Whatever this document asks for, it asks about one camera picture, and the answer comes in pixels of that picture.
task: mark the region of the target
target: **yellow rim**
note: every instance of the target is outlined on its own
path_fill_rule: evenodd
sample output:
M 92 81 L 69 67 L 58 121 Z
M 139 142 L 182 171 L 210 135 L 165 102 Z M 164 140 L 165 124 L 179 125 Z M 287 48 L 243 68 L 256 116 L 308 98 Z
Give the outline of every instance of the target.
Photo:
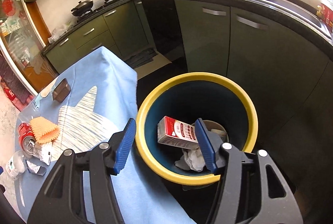
M 149 93 L 139 109 L 137 115 L 137 133 L 135 136 L 135 142 L 141 157 L 155 173 L 171 182 L 183 185 L 206 185 L 217 182 L 220 179 L 220 176 L 214 176 L 213 174 L 203 176 L 185 176 L 174 173 L 162 166 L 149 151 L 144 137 L 144 124 L 150 107 L 162 93 L 175 85 L 196 80 L 211 81 L 220 84 L 231 90 L 241 100 L 249 119 L 249 132 L 243 148 L 244 152 L 252 152 L 258 133 L 257 113 L 250 97 L 239 85 L 226 77 L 211 73 L 188 73 L 173 77 L 157 86 L 151 93 Z

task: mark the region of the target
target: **red and white box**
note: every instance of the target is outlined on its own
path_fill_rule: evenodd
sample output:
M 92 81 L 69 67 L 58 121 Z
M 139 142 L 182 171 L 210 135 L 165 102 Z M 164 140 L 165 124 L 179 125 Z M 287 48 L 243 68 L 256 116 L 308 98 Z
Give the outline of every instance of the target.
M 190 150 L 199 147 L 194 126 L 167 116 L 157 125 L 157 142 Z

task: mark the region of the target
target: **drawer handle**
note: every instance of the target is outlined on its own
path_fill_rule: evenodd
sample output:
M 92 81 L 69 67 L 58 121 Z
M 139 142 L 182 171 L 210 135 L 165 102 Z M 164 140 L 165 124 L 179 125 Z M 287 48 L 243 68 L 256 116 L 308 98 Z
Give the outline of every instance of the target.
M 83 35 L 85 36 L 85 35 L 88 35 L 90 32 L 93 32 L 95 29 L 94 28 L 92 28 L 92 29 L 90 29 L 88 32 L 86 32 L 86 33 L 84 33 Z
M 105 14 L 104 17 L 109 16 L 109 15 L 111 15 L 112 13 L 115 13 L 116 11 L 117 11 L 117 10 L 113 10 L 112 12 Z
M 249 25 L 249 26 L 251 26 L 253 28 L 256 28 L 256 29 L 262 29 L 262 30 L 267 30 L 268 29 L 268 25 L 255 23 L 255 22 L 252 22 L 248 19 L 245 19 L 245 18 L 242 18 L 242 17 L 239 17 L 239 16 L 237 16 L 237 21 L 239 21 L 243 24 Z
M 69 38 L 67 38 L 66 40 L 64 40 L 59 46 L 63 45 L 65 42 L 67 42 L 69 40 Z
M 98 47 L 100 47 L 101 45 L 102 45 L 102 43 L 100 43 L 99 45 L 97 45 L 97 46 L 91 48 L 91 50 L 95 50 L 95 49 L 97 49 Z
M 227 15 L 226 11 L 209 10 L 209 9 L 205 9 L 205 8 L 203 8 L 203 12 L 208 13 L 208 14 L 213 14 L 213 15 L 221 15 L 221 16 Z

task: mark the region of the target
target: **blue gripper pad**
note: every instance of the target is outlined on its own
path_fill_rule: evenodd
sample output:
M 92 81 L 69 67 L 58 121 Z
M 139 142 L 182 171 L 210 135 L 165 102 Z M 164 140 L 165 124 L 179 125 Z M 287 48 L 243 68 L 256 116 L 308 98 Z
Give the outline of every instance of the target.
M 212 144 L 207 136 L 207 128 L 202 119 L 197 119 L 195 121 L 195 136 L 198 139 L 198 143 L 203 154 L 206 167 L 212 172 L 215 173 L 217 170 L 216 161 L 215 161 L 215 152 Z
M 137 131 L 137 124 L 134 119 L 131 119 L 129 124 L 124 129 L 124 137 L 116 150 L 114 171 L 119 174 L 119 172 L 124 168 L 129 151 L 134 142 L 135 133 Z

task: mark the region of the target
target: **silver screw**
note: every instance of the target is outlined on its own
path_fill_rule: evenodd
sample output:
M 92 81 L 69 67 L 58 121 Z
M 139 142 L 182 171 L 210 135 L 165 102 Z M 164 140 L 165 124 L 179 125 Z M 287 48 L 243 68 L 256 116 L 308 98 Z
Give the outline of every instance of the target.
M 101 148 L 102 150 L 105 150 L 109 147 L 109 144 L 107 142 L 103 142 L 99 145 L 99 148 Z
M 67 149 L 64 151 L 64 156 L 70 156 L 72 155 L 72 150 L 71 149 Z
M 268 153 L 265 150 L 259 150 L 258 154 L 262 157 L 266 157 Z
M 230 143 L 224 142 L 222 144 L 222 148 L 224 148 L 226 150 L 230 150 L 232 148 L 232 145 Z

